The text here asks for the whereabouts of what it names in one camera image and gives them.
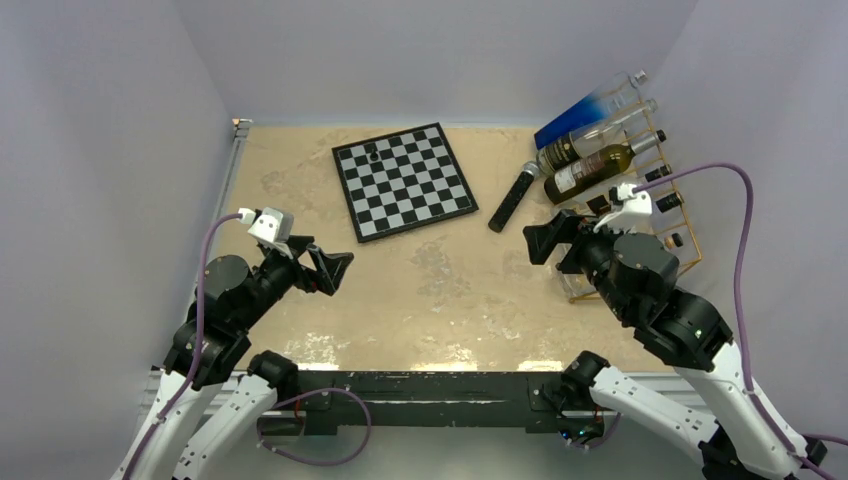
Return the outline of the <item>clear square bottle gold label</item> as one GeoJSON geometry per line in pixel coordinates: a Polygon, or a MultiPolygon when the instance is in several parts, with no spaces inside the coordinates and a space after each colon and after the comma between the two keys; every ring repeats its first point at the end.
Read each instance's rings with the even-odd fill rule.
{"type": "MultiPolygon", "coordinates": [[[[661,177],[670,175],[671,173],[671,168],[663,165],[647,172],[643,176],[643,179],[645,182],[652,182],[661,177]]],[[[586,201],[586,206],[594,215],[600,216],[602,214],[608,213],[611,210],[612,203],[606,194],[601,193],[594,197],[590,197],[586,201]]]]}

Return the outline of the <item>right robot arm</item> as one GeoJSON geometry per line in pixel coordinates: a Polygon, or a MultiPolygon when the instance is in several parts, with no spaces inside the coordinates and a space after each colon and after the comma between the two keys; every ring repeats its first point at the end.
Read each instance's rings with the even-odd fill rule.
{"type": "Polygon", "coordinates": [[[632,418],[690,455],[707,479],[793,479],[827,449],[790,427],[746,382],[741,338],[706,299],[676,284],[678,258],[654,236],[611,230],[569,210],[523,231],[531,263],[558,245],[564,273],[582,274],[634,339],[697,392],[705,411],[681,405],[584,351],[564,370],[551,406],[597,406],[632,418]]]}

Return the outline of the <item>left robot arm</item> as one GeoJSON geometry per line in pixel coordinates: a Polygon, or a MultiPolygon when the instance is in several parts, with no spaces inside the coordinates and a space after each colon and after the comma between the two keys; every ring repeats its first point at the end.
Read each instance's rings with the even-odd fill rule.
{"type": "Polygon", "coordinates": [[[292,405],[297,365],[273,352],[257,355],[247,375],[212,416],[206,411],[251,345],[251,328],[291,289],[334,295],[354,256],[327,254],[311,236],[257,243],[257,266],[237,255],[201,271],[186,322],[177,330],[158,390],[116,479],[198,479],[250,422],[292,405]]]}

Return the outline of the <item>clear square bottle black cap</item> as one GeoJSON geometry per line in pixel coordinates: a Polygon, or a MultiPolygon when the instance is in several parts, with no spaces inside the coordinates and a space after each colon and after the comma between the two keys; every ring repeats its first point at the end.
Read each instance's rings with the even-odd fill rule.
{"type": "MultiPolygon", "coordinates": [[[[655,201],[655,207],[660,213],[666,213],[669,210],[680,207],[683,203],[683,197],[677,192],[672,192],[657,199],[655,201]]],[[[609,213],[613,208],[613,204],[609,201],[606,195],[601,194],[585,201],[569,200],[557,205],[557,208],[572,210],[581,215],[600,217],[609,213]]]]}

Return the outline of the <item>round clear bottle blue seal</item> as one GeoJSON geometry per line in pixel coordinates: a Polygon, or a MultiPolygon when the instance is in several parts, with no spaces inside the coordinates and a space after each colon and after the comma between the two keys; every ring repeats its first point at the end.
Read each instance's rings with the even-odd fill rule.
{"type": "MultiPolygon", "coordinates": [[[[662,238],[667,250],[675,250],[682,247],[685,242],[680,233],[672,233],[662,238]]],[[[561,283],[570,303],[591,300],[596,297],[594,287],[582,274],[562,274],[561,283]]]]}

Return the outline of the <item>dark green wine bottle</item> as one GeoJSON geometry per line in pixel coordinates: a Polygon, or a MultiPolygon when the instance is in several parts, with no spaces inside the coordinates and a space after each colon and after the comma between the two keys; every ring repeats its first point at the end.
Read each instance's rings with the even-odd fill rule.
{"type": "Polygon", "coordinates": [[[554,172],[543,183],[552,204],[557,205],[585,192],[602,181],[625,172],[641,153],[667,139],[664,130],[650,132],[630,144],[612,144],[554,172]]]}

